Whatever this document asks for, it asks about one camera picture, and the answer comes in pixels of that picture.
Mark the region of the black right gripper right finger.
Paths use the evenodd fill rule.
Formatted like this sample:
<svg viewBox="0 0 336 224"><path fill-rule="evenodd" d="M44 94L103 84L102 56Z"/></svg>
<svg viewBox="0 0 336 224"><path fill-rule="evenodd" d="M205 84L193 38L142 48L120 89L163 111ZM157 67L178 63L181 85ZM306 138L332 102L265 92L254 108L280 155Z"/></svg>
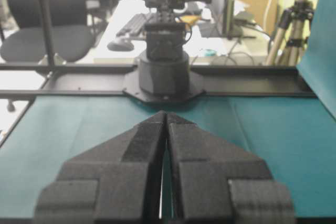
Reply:
<svg viewBox="0 0 336 224"><path fill-rule="evenodd" d="M166 118L174 203L187 223L294 223L266 161L174 113Z"/></svg>

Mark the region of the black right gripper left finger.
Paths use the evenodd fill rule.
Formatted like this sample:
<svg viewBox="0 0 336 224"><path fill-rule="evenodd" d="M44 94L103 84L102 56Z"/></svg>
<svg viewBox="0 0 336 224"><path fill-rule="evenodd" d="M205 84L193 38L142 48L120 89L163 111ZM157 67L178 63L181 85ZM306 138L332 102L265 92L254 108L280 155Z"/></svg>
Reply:
<svg viewBox="0 0 336 224"><path fill-rule="evenodd" d="M40 193L34 223L148 223L159 218L166 113L66 160Z"/></svg>

